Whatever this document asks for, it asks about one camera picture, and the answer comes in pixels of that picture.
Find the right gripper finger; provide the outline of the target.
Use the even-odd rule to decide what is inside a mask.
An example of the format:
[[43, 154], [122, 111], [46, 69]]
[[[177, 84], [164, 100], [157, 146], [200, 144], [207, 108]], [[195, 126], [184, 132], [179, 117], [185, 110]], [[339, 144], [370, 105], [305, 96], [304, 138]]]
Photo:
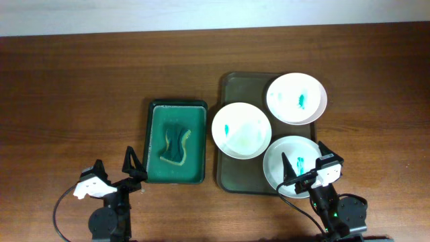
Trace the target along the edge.
[[318, 148], [322, 156], [317, 159], [317, 163], [344, 162], [344, 159], [341, 156], [330, 150], [330, 148], [328, 148], [322, 141], [318, 142]]
[[282, 153], [282, 163], [284, 166], [284, 175], [283, 175], [284, 181], [288, 181], [290, 179], [294, 179], [295, 177], [297, 177], [285, 153]]

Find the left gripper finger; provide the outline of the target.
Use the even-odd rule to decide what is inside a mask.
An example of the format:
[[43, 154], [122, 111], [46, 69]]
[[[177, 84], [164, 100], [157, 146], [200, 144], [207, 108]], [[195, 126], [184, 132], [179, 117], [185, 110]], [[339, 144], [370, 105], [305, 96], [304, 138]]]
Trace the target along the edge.
[[146, 173], [143, 164], [139, 161], [134, 149], [127, 146], [122, 166], [123, 173]]
[[103, 161], [97, 159], [93, 166], [84, 169], [80, 175], [80, 181], [83, 182], [92, 177], [98, 177], [103, 183], [108, 186], [111, 185], [111, 181], [108, 179], [108, 174], [105, 172]]

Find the white plate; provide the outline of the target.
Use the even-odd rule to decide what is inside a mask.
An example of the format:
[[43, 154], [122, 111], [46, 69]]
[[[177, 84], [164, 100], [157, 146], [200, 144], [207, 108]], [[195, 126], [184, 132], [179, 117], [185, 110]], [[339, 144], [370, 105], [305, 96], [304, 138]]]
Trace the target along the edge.
[[288, 158], [296, 176], [300, 176], [315, 168], [316, 159], [321, 157], [318, 145], [301, 136], [285, 136], [272, 143], [263, 158], [263, 172], [267, 182], [275, 190], [284, 180], [284, 164], [282, 153]]
[[316, 78], [304, 73], [288, 73], [270, 83], [265, 101], [271, 114], [279, 121], [300, 126], [322, 116], [328, 96]]
[[261, 155], [272, 136], [268, 117], [245, 102], [222, 107], [214, 116], [211, 131], [216, 146], [225, 155], [242, 160]]

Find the green yellow sponge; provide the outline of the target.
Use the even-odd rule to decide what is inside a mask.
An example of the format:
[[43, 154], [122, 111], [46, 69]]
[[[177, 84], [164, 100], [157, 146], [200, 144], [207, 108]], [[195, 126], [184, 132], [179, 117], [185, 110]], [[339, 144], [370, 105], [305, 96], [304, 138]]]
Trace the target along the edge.
[[186, 142], [190, 134], [191, 130], [182, 125], [169, 125], [165, 133], [166, 148], [161, 153], [160, 160], [182, 166], [187, 158]]

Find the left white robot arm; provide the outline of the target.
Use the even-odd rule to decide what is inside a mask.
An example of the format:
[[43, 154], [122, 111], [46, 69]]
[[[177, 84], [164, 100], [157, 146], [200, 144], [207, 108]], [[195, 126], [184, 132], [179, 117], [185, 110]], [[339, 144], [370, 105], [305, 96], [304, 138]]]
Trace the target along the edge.
[[126, 149], [122, 172], [128, 177], [112, 183], [102, 160], [98, 159], [80, 175], [73, 195], [80, 200], [86, 195], [103, 200], [103, 206], [89, 218], [92, 241], [129, 241], [132, 237], [129, 195], [142, 188], [141, 182], [148, 175], [130, 146]]

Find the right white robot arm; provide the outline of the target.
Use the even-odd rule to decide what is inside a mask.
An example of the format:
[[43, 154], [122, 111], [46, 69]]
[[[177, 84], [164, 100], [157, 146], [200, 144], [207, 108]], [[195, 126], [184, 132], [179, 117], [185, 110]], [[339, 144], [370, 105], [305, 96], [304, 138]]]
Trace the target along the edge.
[[363, 241], [361, 234], [367, 230], [366, 199], [354, 194], [338, 194], [333, 183], [341, 178], [344, 159], [318, 142], [322, 156], [315, 161], [315, 168], [297, 176], [285, 153], [282, 153], [284, 180], [277, 185], [279, 197], [293, 209], [312, 218], [308, 213], [288, 202], [280, 193], [283, 186], [294, 186], [296, 194], [307, 192], [313, 211], [322, 221], [317, 224], [322, 241]]

